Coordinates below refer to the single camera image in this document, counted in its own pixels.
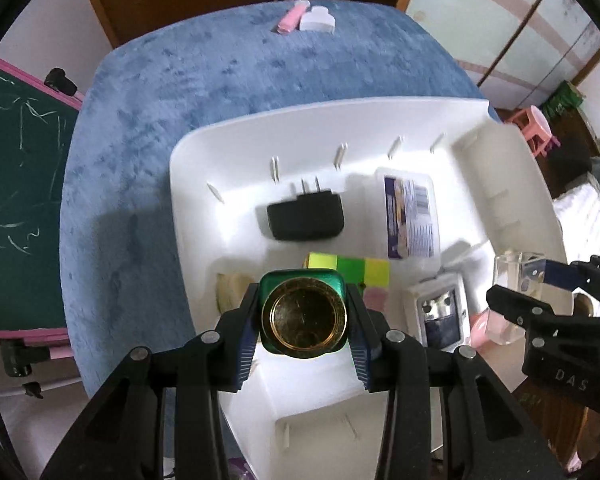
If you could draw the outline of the clear box with gold studs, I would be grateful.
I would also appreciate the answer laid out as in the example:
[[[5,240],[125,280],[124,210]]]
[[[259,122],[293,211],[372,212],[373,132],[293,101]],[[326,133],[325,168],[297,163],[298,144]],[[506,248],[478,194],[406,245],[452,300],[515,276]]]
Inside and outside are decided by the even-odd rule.
[[[509,249],[495,257],[492,287],[486,293],[489,306],[486,336],[500,346],[524,336],[524,296],[540,300],[546,258],[537,252]]]

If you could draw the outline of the black power adapter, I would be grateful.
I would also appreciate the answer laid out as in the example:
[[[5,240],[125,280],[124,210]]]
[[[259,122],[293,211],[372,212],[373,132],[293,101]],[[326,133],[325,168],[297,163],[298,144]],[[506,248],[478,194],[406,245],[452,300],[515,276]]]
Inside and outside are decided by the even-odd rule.
[[[276,240],[310,242],[329,240],[344,228],[342,200],[330,188],[303,191],[295,198],[266,206],[268,226]]]

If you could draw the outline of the clear plastic packet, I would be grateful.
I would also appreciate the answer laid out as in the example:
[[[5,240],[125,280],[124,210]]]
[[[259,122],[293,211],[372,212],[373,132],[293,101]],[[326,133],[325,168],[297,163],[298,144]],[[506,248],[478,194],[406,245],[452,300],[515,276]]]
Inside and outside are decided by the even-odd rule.
[[[370,196],[378,211],[381,253],[390,260],[432,260],[440,254],[434,187],[429,179],[382,168]]]

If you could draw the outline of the white handheld game console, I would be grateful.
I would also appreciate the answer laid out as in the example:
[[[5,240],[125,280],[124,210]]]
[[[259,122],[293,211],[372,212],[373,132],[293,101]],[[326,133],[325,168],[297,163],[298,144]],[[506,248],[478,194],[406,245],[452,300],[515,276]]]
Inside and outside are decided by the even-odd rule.
[[[402,292],[406,330],[424,347],[453,352],[470,343],[468,302],[459,273],[443,273]]]

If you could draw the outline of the sliding wardrobe door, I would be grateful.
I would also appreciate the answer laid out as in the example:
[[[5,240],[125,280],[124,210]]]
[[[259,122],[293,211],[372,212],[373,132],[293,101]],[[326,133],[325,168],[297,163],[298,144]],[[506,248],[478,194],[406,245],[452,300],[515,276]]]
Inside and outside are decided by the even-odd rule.
[[[577,0],[411,0],[406,13],[506,110],[541,105],[600,50]]]

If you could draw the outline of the white bottle-shaped object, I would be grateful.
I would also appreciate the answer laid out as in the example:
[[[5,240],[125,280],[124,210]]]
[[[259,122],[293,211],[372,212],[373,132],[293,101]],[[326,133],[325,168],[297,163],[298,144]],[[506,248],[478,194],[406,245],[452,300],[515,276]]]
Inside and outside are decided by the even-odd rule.
[[[311,6],[310,10],[300,18],[299,29],[302,32],[333,34],[336,29],[336,20],[326,6]]]

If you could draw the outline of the pink flat stick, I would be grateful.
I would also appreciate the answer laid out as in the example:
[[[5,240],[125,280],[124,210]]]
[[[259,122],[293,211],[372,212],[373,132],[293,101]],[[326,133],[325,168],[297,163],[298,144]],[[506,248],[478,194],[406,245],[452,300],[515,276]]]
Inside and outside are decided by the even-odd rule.
[[[294,6],[282,17],[276,26],[279,35],[288,35],[299,26],[302,16],[309,10],[309,0],[296,0]]]

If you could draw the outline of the blue fuzzy table cover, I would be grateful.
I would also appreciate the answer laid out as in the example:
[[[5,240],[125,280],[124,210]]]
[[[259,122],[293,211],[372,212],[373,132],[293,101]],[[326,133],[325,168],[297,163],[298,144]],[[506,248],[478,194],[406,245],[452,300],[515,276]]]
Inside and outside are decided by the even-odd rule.
[[[60,208],[71,347],[94,394],[134,347],[194,334],[174,234],[169,160],[187,133],[239,116],[369,96],[480,90],[407,14],[329,1],[333,34],[279,35],[285,1],[196,16],[102,60],[74,127]]]

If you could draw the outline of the green chalkboard pink frame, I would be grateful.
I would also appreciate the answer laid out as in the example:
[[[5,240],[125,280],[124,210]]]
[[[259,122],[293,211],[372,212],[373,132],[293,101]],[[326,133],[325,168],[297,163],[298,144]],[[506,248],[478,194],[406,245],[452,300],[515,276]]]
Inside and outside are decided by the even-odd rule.
[[[59,219],[80,107],[0,58],[0,340],[67,337]]]

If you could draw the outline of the pink round compact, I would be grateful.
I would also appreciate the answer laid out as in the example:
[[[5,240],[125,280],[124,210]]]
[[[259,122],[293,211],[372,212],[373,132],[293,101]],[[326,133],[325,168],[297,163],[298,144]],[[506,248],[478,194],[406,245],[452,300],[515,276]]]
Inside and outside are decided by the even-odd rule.
[[[493,341],[486,333],[488,322],[488,309],[482,311],[480,314],[473,315],[470,318],[470,345],[479,352],[485,352],[494,346]]]

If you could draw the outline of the green gold perfume bottle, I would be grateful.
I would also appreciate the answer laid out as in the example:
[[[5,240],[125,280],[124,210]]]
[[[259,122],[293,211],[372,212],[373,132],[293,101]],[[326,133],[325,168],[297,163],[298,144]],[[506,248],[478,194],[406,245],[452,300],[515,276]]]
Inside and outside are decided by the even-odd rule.
[[[272,271],[259,283],[260,339],[265,350],[314,359],[347,339],[347,286],[330,269]]]

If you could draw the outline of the multicolour puzzle cube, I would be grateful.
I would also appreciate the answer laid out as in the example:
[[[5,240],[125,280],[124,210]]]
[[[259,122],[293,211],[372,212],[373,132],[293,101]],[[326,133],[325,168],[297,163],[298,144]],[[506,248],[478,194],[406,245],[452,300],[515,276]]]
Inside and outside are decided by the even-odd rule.
[[[390,264],[388,260],[310,252],[306,256],[304,266],[307,269],[337,271],[346,283],[358,286],[366,307],[377,312],[386,312],[390,296]]]

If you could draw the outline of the white plastic bin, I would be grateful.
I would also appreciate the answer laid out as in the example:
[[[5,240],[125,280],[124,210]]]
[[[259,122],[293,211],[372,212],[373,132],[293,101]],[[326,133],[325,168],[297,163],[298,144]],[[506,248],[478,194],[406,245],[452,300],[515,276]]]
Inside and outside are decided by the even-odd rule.
[[[170,157],[178,258],[196,330],[220,312],[220,275],[260,278],[346,262],[384,300],[395,330],[407,289],[445,266],[483,304],[504,252],[566,256],[538,164],[483,100],[369,98],[288,107],[197,129]],[[257,348],[220,405],[259,479],[370,479],[387,398],[368,393],[348,350],[313,360]]]

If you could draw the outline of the black chalkboard clip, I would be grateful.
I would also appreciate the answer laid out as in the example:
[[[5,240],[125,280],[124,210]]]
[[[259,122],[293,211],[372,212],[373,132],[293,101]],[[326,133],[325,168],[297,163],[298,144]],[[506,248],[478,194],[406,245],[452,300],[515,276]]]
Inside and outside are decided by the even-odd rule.
[[[54,67],[44,79],[46,87],[63,94],[64,96],[76,96],[78,87],[70,80],[66,72],[60,67]]]

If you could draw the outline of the pink plastic stool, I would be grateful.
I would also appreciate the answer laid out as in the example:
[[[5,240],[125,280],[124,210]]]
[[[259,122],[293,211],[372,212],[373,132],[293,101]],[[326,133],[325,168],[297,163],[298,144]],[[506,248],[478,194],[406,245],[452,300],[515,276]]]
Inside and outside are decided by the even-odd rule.
[[[537,106],[517,110],[505,122],[520,130],[534,157],[546,157],[552,148],[560,147],[560,141],[550,130],[550,124]]]

